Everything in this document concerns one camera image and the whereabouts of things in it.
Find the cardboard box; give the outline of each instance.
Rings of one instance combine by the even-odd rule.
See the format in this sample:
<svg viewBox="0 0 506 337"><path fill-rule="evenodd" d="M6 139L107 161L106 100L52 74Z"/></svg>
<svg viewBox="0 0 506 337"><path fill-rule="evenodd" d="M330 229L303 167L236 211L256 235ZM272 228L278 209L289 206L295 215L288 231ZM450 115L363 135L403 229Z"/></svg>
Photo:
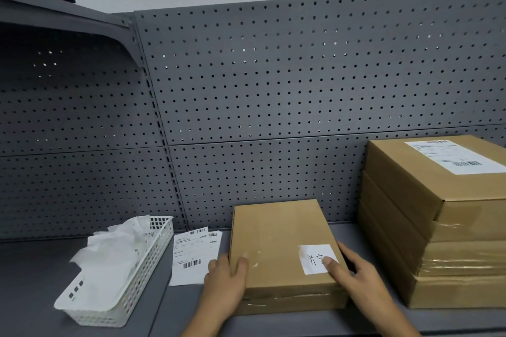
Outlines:
<svg viewBox="0 0 506 337"><path fill-rule="evenodd" d="M427 241L365 171L361 202L417 276L506 274L506 241Z"/></svg>
<svg viewBox="0 0 506 337"><path fill-rule="evenodd" d="M408 308L506 307L506 276L416 277L363 206L358 223Z"/></svg>
<svg viewBox="0 0 506 337"><path fill-rule="evenodd" d="M236 206L230 265L246 252L249 271L236 314L344 308L346 291L328 273L306 275L299 245L329 244L346 266L317 200Z"/></svg>
<svg viewBox="0 0 506 337"><path fill-rule="evenodd" d="M465 135L370 141L365 170L427 241L506 240L506 173L456 175L406 144L442 140L506 166L506 148Z"/></svg>

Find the right hand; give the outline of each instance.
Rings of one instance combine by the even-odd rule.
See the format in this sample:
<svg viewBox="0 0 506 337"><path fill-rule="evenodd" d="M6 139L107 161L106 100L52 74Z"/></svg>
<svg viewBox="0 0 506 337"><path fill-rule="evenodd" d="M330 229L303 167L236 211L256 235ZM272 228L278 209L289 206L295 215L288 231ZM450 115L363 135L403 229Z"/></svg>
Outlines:
<svg viewBox="0 0 506 337"><path fill-rule="evenodd" d="M351 299L383 336L419 336L399 307L392 300L376 268L341 242L339 249L355 264L357 273L351 276L334 259L325 256L323 264L330 275L350 294Z"/></svg>

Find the fingernail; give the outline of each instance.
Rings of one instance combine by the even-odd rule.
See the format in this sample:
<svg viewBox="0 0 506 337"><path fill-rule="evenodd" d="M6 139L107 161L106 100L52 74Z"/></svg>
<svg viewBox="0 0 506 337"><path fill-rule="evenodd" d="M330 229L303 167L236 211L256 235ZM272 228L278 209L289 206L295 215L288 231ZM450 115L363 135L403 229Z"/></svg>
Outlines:
<svg viewBox="0 0 506 337"><path fill-rule="evenodd" d="M332 262L332 259L328 256L325 256L321 259L321 262L325 265L325 267L328 266Z"/></svg>

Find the white tissue paper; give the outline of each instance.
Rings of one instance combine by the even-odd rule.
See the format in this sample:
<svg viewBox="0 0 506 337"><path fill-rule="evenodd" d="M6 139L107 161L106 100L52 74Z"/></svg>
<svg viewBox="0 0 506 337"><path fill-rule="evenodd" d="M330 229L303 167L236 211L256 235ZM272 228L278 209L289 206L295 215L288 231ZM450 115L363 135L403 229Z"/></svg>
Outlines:
<svg viewBox="0 0 506 337"><path fill-rule="evenodd" d="M70 260L79 265L86 282L86 290L72 302L72 308L104 311L116 305L154 240L149 218L134 217L88 237L87 247Z"/></svg>

